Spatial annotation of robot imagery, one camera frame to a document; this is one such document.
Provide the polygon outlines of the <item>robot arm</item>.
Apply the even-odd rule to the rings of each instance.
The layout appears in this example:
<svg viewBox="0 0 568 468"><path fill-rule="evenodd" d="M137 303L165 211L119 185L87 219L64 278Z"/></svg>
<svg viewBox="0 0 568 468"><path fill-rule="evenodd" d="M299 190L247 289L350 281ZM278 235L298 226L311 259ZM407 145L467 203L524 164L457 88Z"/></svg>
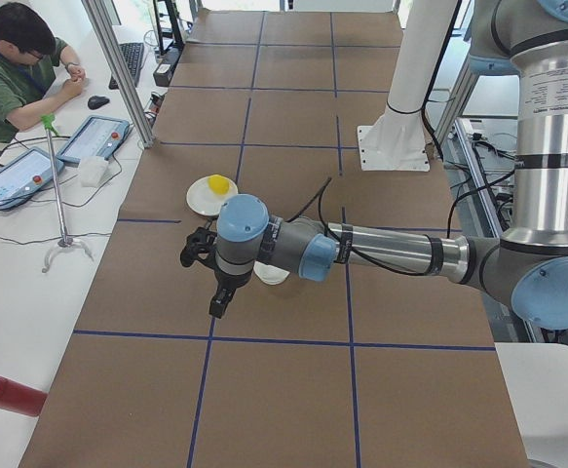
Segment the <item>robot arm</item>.
<svg viewBox="0 0 568 468"><path fill-rule="evenodd" d="M568 330L568 1L479 1L470 64L519 78L511 224L498 238L444 238L282 219L250 194L228 198L214 230L187 237L179 260L213 271L209 312L222 317L256 264L322 281L336 264L410 277L442 276L478 289L521 320Z"/></svg>

